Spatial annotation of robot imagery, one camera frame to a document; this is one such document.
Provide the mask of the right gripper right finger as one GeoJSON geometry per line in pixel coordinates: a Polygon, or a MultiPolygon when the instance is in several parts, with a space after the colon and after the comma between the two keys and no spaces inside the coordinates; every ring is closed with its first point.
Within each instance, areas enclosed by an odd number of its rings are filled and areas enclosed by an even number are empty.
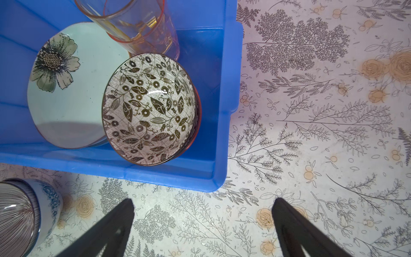
{"type": "Polygon", "coordinates": [[[277,198],[271,210],[280,248],[285,257],[349,257],[293,206],[277,198]]]}

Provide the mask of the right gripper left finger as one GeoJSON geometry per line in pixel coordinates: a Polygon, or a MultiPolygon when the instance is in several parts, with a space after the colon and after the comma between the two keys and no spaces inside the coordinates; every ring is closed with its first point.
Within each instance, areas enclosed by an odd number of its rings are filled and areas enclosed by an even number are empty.
{"type": "Polygon", "coordinates": [[[124,199],[84,235],[63,250],[60,257],[122,257],[131,232],[134,205],[124,199]]]}

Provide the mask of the blue floral small bowl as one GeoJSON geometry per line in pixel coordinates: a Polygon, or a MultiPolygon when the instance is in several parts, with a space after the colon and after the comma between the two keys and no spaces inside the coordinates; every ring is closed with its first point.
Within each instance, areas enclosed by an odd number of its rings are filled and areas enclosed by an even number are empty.
{"type": "Polygon", "coordinates": [[[27,194],[35,210],[34,247],[40,246],[57,226],[63,208],[61,194],[49,183],[38,179],[15,179],[27,194]]]}

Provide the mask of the leaf pattern pink bowl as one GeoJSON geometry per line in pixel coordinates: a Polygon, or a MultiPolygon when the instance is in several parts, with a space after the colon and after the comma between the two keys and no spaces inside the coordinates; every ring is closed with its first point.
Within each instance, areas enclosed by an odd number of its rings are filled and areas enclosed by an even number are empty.
{"type": "Polygon", "coordinates": [[[193,128],[196,100],[185,69],[162,54],[140,54],[111,76],[102,102],[109,144],[138,166],[170,161],[193,128]]]}

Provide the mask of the green flower plate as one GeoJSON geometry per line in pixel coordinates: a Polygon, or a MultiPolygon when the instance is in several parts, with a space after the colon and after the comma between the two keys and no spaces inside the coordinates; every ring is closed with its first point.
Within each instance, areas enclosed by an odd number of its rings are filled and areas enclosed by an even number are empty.
{"type": "Polygon", "coordinates": [[[65,149],[106,143],[104,91],[128,58],[128,52],[93,22],[73,24],[50,38],[37,54],[27,88],[40,135],[65,149]]]}

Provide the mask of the pink transparent cup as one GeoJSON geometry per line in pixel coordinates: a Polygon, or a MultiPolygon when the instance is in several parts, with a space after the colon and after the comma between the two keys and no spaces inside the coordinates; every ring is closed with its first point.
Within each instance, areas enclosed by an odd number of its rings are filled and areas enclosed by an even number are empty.
{"type": "Polygon", "coordinates": [[[169,15],[166,1],[158,25],[149,34],[126,42],[119,41],[110,35],[109,37],[124,47],[131,57],[144,53],[157,53],[176,61],[180,56],[177,32],[169,15]]]}

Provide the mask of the dark striped bottom bowl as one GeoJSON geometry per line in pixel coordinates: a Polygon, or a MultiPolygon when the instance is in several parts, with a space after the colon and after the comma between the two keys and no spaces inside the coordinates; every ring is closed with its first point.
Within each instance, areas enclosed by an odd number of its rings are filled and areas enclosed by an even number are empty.
{"type": "Polygon", "coordinates": [[[39,229],[40,208],[33,189],[18,179],[1,182],[1,256],[27,256],[39,229]]]}

